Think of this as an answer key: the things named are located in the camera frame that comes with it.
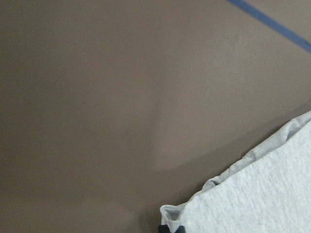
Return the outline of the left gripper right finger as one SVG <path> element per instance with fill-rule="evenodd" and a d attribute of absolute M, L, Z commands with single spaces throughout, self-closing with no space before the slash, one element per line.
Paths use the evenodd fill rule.
<path fill-rule="evenodd" d="M 175 233 L 186 233 L 186 229 L 184 226 L 179 226 Z"/>

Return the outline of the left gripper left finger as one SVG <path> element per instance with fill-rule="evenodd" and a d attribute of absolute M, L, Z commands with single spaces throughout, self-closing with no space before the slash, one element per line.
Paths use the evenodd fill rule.
<path fill-rule="evenodd" d="M 159 225 L 158 226 L 158 233 L 170 233 L 170 229 L 168 225 Z"/>

